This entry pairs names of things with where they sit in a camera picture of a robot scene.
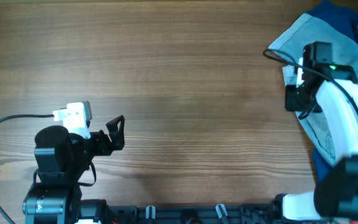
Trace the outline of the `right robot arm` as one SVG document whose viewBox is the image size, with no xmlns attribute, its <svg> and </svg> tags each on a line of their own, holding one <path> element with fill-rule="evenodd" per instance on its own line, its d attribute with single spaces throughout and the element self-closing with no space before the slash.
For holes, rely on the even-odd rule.
<svg viewBox="0 0 358 224">
<path fill-rule="evenodd" d="M 358 78 L 352 67 L 333 63 L 330 43 L 306 45 L 302 60 L 295 65 L 296 83 L 286 87 L 285 108 L 298 112 L 299 119 L 325 115 L 336 161 L 313 191 L 279 195 L 272 215 L 298 222 L 358 221 Z"/>
</svg>

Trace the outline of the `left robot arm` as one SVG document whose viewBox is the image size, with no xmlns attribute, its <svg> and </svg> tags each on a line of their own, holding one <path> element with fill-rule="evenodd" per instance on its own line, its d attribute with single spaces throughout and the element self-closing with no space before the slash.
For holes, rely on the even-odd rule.
<svg viewBox="0 0 358 224">
<path fill-rule="evenodd" d="M 34 172 L 22 210 L 26 223 L 117 223 L 105 200 L 82 200 L 84 171 L 95 171 L 93 158 L 110 156 L 125 145 L 125 118 L 106 123 L 108 133 L 92 132 L 89 138 L 63 126 L 49 126 L 35 136 Z"/>
</svg>

